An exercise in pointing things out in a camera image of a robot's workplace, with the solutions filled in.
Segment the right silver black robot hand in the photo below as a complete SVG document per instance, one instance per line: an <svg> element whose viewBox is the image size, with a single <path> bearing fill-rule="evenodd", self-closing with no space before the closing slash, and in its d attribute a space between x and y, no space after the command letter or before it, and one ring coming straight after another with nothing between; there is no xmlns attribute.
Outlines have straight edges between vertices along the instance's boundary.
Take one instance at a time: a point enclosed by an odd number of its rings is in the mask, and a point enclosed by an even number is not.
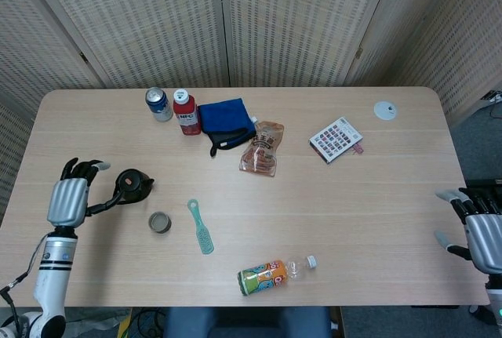
<svg viewBox="0 0 502 338"><path fill-rule="evenodd" d="M467 245L454 245L441 231L435 232L439 245L449 253L471 261L483 274L501 274L501 207L476 188L437 190L435 195L448 202L463 225Z"/></svg>

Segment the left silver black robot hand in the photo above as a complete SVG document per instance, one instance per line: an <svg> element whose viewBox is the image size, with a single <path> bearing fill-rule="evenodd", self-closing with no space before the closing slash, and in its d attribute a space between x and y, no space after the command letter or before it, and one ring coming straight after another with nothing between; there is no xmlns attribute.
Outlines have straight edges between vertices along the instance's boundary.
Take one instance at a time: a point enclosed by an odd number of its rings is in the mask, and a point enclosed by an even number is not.
<svg viewBox="0 0 502 338"><path fill-rule="evenodd" d="M99 171L110 166L101 160L80 162L78 158L73 158L68 161L53 188L47 220L54 227L76 228L83 224L87 216L102 213L117 205L124 195L120 189L110 200L88 206L91 183Z"/></svg>

